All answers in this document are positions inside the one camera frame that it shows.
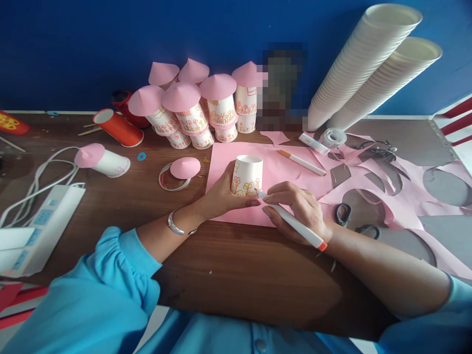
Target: scissors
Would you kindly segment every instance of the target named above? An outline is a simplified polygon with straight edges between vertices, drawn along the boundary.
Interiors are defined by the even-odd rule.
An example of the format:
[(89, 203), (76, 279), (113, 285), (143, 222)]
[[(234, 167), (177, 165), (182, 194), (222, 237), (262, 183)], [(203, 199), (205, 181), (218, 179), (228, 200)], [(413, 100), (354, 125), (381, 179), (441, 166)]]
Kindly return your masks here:
[[(351, 214), (353, 213), (353, 208), (347, 203), (341, 203), (334, 208), (334, 220), (337, 224), (341, 225), (342, 227), (347, 227), (350, 220)], [(380, 237), (380, 229), (372, 224), (366, 224), (361, 227), (356, 228), (356, 231), (359, 234), (365, 235), (366, 232), (369, 230), (374, 230), (375, 235), (373, 239), (379, 239)]]

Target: hand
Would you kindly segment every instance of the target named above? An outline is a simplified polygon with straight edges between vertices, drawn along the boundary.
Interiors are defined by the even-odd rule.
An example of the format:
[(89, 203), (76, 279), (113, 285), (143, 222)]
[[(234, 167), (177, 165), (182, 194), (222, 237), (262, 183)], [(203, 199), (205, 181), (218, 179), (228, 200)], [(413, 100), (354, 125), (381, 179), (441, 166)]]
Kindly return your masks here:
[(233, 209), (242, 209), (245, 207), (257, 207), (261, 202), (254, 197), (237, 197), (231, 193), (231, 179), (235, 169), (235, 160), (231, 161), (222, 176), (213, 185), (212, 188), (201, 197), (196, 204), (198, 209), (204, 214), (205, 219), (226, 214)]
[[(282, 182), (276, 184), (267, 190), (267, 197), (264, 198), (267, 204), (284, 204), (290, 206), (295, 217), (303, 225), (310, 228), (323, 241), (328, 243), (332, 239), (332, 228), (330, 224), (323, 220), (323, 212), (320, 203), (318, 203), (309, 191), (301, 189), (291, 182)], [(262, 208), (268, 215), (272, 224), (274, 224), (281, 233), (292, 241), (311, 245), (297, 231), (293, 229), (274, 208), (265, 206)]]

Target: woman's right hand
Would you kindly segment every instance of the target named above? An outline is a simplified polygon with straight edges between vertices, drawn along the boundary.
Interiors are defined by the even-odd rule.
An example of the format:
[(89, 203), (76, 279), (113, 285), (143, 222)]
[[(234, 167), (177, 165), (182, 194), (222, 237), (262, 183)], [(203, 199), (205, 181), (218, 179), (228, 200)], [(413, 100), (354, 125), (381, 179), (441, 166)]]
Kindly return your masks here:
[[(282, 182), (269, 188), (267, 190), (267, 197), (265, 197), (263, 201), (267, 204), (288, 205), (298, 221), (310, 228), (326, 243), (331, 241), (333, 237), (331, 224), (323, 220), (323, 212), (320, 203), (318, 203), (313, 194), (306, 189), (301, 189), (288, 181)], [(295, 231), (293, 227), (282, 219), (273, 208), (265, 206), (262, 210), (270, 218), (272, 224), (286, 237), (304, 245), (311, 245)]]

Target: red chair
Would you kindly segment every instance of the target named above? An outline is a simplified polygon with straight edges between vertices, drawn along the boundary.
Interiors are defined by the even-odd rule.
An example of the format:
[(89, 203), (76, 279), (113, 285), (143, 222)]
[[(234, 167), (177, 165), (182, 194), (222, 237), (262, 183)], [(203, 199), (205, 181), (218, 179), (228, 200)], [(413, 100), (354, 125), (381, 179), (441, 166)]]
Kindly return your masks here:
[[(7, 284), (0, 289), (0, 312), (7, 307), (44, 296), (48, 292), (48, 288), (40, 286), (21, 290), (23, 285), (23, 283)], [(0, 330), (26, 321), (33, 311), (34, 309), (30, 309), (0, 318)]]
[[(472, 97), (467, 99), (466, 101), (460, 103), (456, 107), (452, 108), (451, 110), (447, 111), (446, 113), (443, 113), (441, 116), (446, 117), (446, 118), (454, 118), (457, 117), (461, 114), (464, 114), (465, 112), (468, 112), (472, 110)], [(463, 116), (462, 118), (456, 120), (455, 122), (446, 125), (443, 129), (441, 129), (441, 132), (444, 135), (449, 135), (452, 134), (458, 130), (461, 130), (463, 128), (466, 128), (468, 126), (472, 125), (472, 113), (469, 113), (466, 116)], [(468, 142), (472, 140), (472, 135), (463, 138), (459, 141), (453, 142), (452, 146), (457, 146), (462, 143)]]

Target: blue wall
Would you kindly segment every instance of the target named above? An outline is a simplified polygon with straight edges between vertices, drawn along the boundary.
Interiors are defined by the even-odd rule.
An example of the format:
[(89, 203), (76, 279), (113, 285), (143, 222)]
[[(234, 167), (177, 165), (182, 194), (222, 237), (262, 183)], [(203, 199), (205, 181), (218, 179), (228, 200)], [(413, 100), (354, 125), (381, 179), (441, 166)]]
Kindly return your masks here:
[[(305, 42), (305, 107), (374, 0), (4, 1), (0, 109), (95, 111), (117, 88), (147, 84), (152, 61), (187, 56), (231, 73), (267, 42)], [(424, 15), (412, 35), (443, 57), (377, 110), (431, 114), (472, 91), (472, 1), (403, 0)]]

